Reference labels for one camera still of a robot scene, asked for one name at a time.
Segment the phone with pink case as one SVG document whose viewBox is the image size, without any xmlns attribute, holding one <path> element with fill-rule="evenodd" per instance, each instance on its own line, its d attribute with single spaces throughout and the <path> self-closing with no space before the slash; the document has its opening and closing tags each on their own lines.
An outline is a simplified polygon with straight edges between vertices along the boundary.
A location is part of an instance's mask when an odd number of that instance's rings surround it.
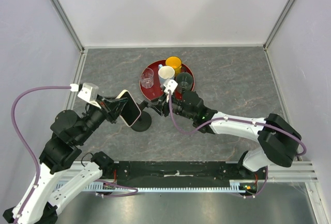
<svg viewBox="0 0 331 224">
<path fill-rule="evenodd" d="M 126 89 L 122 90 L 116 99 L 127 100 L 121 110 L 120 117 L 128 127 L 131 127 L 141 116 L 142 111 Z"/>
</svg>

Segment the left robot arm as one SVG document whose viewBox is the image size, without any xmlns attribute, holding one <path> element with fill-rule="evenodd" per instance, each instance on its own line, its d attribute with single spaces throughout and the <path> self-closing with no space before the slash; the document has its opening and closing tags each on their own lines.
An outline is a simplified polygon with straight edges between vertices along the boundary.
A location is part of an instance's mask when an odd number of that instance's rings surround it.
<svg viewBox="0 0 331 224">
<path fill-rule="evenodd" d="M 8 223 L 55 223 L 60 213 L 83 189 L 100 178 L 113 175 L 114 160 L 104 152 L 95 153 L 90 162 L 63 187 L 55 186 L 82 153 L 78 148 L 104 122 L 115 123 L 127 98 L 97 97 L 84 117 L 73 110 L 60 112 L 51 126 L 51 139 L 39 159 L 37 171 L 21 201 L 4 211 Z"/>
</svg>

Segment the black phone stand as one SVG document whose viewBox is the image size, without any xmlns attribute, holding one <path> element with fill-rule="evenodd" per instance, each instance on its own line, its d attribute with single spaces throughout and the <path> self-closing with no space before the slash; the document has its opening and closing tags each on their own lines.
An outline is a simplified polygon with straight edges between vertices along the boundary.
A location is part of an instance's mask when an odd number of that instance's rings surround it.
<svg viewBox="0 0 331 224">
<path fill-rule="evenodd" d="M 139 109 L 141 110 L 141 115 L 137 121 L 131 126 L 131 129 L 136 132 L 144 132 L 149 129 L 152 124 L 152 118 L 149 113 L 145 112 L 144 109 L 148 107 L 148 102 L 143 100 L 138 104 Z"/>
</svg>

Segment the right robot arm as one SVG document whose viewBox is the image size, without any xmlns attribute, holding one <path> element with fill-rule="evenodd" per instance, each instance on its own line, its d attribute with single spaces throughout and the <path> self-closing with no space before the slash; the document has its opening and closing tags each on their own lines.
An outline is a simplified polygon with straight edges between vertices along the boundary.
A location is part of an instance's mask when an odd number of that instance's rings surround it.
<svg viewBox="0 0 331 224">
<path fill-rule="evenodd" d="M 238 176 L 245 180 L 271 164 L 289 168 L 296 156 L 307 151 L 301 135 L 278 114 L 271 113 L 267 118 L 228 115 L 206 107 L 203 99 L 191 91 L 184 92 L 181 99 L 164 93 L 149 106 L 161 116 L 178 115 L 191 120 L 194 132 L 232 135 L 257 142 L 259 147 L 244 152 L 237 164 Z"/>
</svg>

